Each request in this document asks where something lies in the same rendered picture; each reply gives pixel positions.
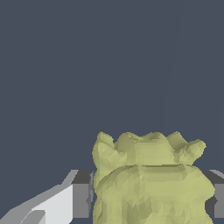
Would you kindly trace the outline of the olive green lumpy figurine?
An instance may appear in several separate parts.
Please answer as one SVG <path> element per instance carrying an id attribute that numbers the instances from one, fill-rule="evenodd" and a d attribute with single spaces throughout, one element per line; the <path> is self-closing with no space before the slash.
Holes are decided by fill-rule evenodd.
<path id="1" fill-rule="evenodd" d="M 193 165 L 205 148 L 177 131 L 126 132 L 116 140 L 99 133 L 92 152 L 93 224 L 214 224 L 205 209 L 214 186 Z"/>

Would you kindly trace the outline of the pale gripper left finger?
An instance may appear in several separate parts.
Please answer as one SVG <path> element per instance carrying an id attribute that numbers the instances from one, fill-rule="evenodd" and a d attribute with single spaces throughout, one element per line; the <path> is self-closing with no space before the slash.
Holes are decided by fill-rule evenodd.
<path id="1" fill-rule="evenodd" d="M 60 185 L 12 208 L 0 224 L 70 224 L 88 218 L 94 197 L 94 172 L 71 170 Z"/>

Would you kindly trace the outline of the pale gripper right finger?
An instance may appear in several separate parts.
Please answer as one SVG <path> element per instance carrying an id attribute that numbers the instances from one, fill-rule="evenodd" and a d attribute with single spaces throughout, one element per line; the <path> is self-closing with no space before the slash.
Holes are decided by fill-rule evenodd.
<path id="1" fill-rule="evenodd" d="M 202 172 L 215 189 L 213 197 L 206 201 L 205 208 L 214 218 L 224 219 L 224 173 L 216 170 L 203 170 Z"/>

